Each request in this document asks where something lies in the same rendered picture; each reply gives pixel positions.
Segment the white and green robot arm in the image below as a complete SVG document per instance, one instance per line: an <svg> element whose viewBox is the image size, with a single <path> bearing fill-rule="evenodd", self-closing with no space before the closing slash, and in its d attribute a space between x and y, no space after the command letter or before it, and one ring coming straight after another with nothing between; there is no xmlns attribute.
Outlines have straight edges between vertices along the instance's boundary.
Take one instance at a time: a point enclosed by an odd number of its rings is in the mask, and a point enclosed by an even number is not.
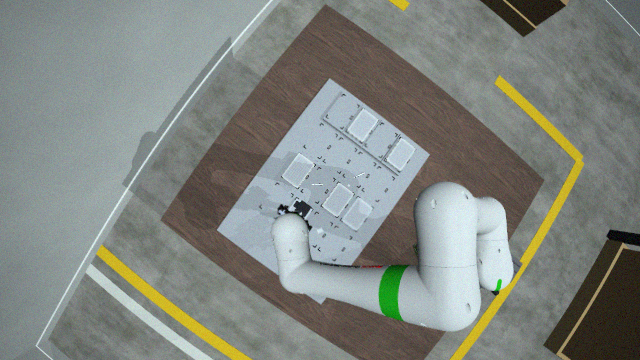
<svg viewBox="0 0 640 360"><path fill-rule="evenodd" d="M303 200L293 206L295 211L280 215L271 226L279 279L292 293L331 298L452 332L476 319L481 288L497 296L513 277L502 204L488 196L475 198L454 182L427 186L414 203L418 265L312 260L304 219L312 207Z"/></svg>

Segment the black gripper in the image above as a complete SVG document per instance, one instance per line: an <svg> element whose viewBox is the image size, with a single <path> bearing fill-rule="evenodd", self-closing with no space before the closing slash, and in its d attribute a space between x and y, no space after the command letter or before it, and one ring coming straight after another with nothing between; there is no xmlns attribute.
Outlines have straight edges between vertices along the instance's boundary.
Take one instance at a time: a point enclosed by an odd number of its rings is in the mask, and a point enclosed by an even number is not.
<svg viewBox="0 0 640 360"><path fill-rule="evenodd" d="M281 207L281 206L282 206L282 207ZM279 212L278 212L278 214L279 214L279 215L282 215L282 214L285 214L285 213L287 213L287 212L290 212L290 211L287 209L288 207L289 207L289 206L287 206L287 205L285 205L285 207L284 207L283 205L280 205L280 206L278 207L278 211L279 211ZM280 208L282 208L282 209L280 209ZM311 225L309 225L308 220L306 220L306 224L307 224L307 226L308 226L308 232L310 232L309 230L311 230L311 229L312 229L312 226L311 226ZM310 228L310 229L309 229L309 228Z"/></svg>

